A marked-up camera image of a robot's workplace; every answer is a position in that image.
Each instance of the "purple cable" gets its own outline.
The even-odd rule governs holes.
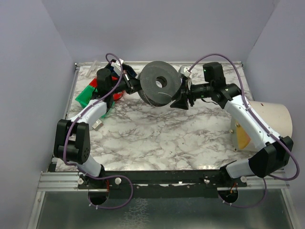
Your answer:
[[[243,82],[242,82],[242,78],[237,70],[237,68],[235,67],[234,63],[229,60],[229,58],[227,58],[226,56],[222,55],[222,54],[218,54],[218,53],[211,53],[211,54],[208,54],[206,56],[203,56],[202,58],[200,58],[199,60],[197,60],[191,67],[190,67],[190,70],[191,71],[194,66],[196,64],[198,64],[200,61],[202,61],[203,59],[209,57],[209,56],[221,56],[223,58],[225,58],[234,68],[236,74],[237,74],[237,78],[238,78],[238,81],[239,81],[239,84],[240,84],[240,88],[242,90],[242,100],[244,102],[244,105],[246,108],[248,108],[248,111],[249,113],[251,114],[251,116],[258,122],[258,124],[268,133],[268,135],[270,137],[272,137],[275,141],[277,141],[283,148],[284,150],[289,154],[289,156],[292,158],[292,160],[294,161],[295,163],[295,166],[296,166],[296,173],[293,177],[290,177],[290,178],[284,178],[284,177],[276,177],[274,175],[269,175],[275,179],[279,179],[279,180],[284,180],[284,181],[290,181],[290,180],[294,180],[296,179],[299,174],[300,174],[300,166],[299,166],[299,163],[296,159],[296,157],[291,153],[291,151],[287,148],[287,146],[285,146],[285,144],[283,142],[281,142],[276,136],[274,136],[270,131],[269,129],[259,120],[259,118],[254,114],[254,112],[252,111],[252,109],[249,107],[248,103],[246,102],[246,98],[245,98],[245,94],[244,94],[244,86],[243,86]]]
[[[264,196],[263,196],[263,198],[262,198],[260,201],[258,201],[256,204],[246,205],[246,206],[234,205],[234,204],[230,204],[230,203],[224,201],[224,199],[222,199],[220,195],[218,195],[218,197],[223,201],[223,203],[225,203],[225,204],[227,204],[227,205],[229,205],[229,206],[231,206],[231,207],[234,207],[234,208],[255,208],[255,207],[257,207],[258,205],[260,205],[261,203],[263,203],[264,200],[265,200],[266,197],[267,197],[267,184],[266,184],[266,181],[265,181],[264,178],[263,178],[263,181],[264,181],[264,185],[265,185]]]
[[[63,161],[64,161],[64,163],[65,163],[66,165],[68,165],[68,166],[77,166],[75,163],[68,163],[68,162],[67,162],[67,145],[68,145],[68,142],[69,142],[69,136],[70,136],[70,134],[71,134],[71,131],[72,131],[74,125],[76,124],[76,122],[77,122],[84,114],[87,113],[87,111],[88,111],[90,108],[92,108],[93,106],[95,106],[95,105],[98,104],[99,102],[103,101],[107,96],[111,95],[112,92],[114,92],[114,90],[119,86],[119,84],[120,84],[120,82],[121,82],[121,80],[122,80],[122,77],[123,77],[123,65],[122,65],[120,59],[119,59],[116,55],[114,55],[113,53],[107,53],[107,54],[106,54],[106,60],[107,60],[108,63],[110,63],[110,61],[109,61],[108,58],[107,58],[109,55],[114,56],[114,57],[117,59],[117,61],[119,62],[119,64],[120,64],[120,67],[121,67],[120,78],[119,78],[118,82],[116,83],[116,85],[115,85],[106,95],[104,95],[101,99],[95,101],[92,105],[88,106],[85,110],[83,110],[82,113],[80,113],[80,116],[77,117],[77,118],[72,122],[72,124],[71,124],[71,126],[70,126],[70,128],[69,128],[69,130],[68,130],[67,137],[66,137],[66,140],[65,140],[65,145],[64,145],[64,148],[63,148]],[[125,205],[128,204],[128,203],[130,202],[130,200],[132,199],[133,187],[132,187],[132,182],[128,179],[128,177],[125,177],[125,176],[122,176],[122,175],[114,175],[114,176],[108,176],[108,177],[94,177],[94,176],[92,176],[92,175],[90,175],[90,174],[87,174],[86,172],[82,171],[82,170],[79,169],[79,168],[78,168],[78,170],[79,170],[80,172],[82,172],[83,174],[85,174],[86,176],[91,177],[92,179],[96,179],[96,180],[105,180],[105,179],[110,179],[110,178],[121,177],[121,178],[126,179],[126,180],[129,182],[129,184],[131,185],[131,194],[130,194],[128,200],[127,200],[125,203],[123,203],[123,204],[121,204],[121,205],[119,205],[119,206],[115,206],[115,207],[102,207],[102,206],[96,206],[96,205],[94,205],[95,207],[97,207],[97,208],[102,208],[102,209],[117,209],[117,208],[121,208],[121,207],[125,206]]]

